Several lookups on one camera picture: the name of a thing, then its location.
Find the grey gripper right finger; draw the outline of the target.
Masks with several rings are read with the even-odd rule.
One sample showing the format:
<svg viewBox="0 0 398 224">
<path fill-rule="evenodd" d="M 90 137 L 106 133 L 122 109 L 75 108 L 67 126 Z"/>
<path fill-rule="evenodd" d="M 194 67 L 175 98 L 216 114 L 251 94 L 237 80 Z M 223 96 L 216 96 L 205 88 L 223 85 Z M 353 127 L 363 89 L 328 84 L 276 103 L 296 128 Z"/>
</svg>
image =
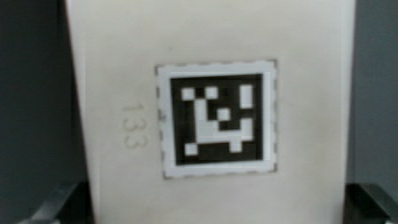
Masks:
<svg viewBox="0 0 398 224">
<path fill-rule="evenodd" d="M 377 184 L 347 185 L 344 224 L 398 224 L 398 202 Z"/>
</svg>

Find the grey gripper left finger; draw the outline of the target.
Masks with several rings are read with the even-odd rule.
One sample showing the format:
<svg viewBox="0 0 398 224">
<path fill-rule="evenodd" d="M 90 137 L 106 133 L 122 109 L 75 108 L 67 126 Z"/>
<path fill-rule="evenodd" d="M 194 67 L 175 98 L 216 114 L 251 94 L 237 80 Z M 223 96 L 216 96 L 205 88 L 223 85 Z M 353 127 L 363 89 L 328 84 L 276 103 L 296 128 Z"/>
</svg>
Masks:
<svg viewBox="0 0 398 224">
<path fill-rule="evenodd" d="M 95 224 L 88 182 L 58 185 L 35 214 L 17 224 Z"/>
</svg>

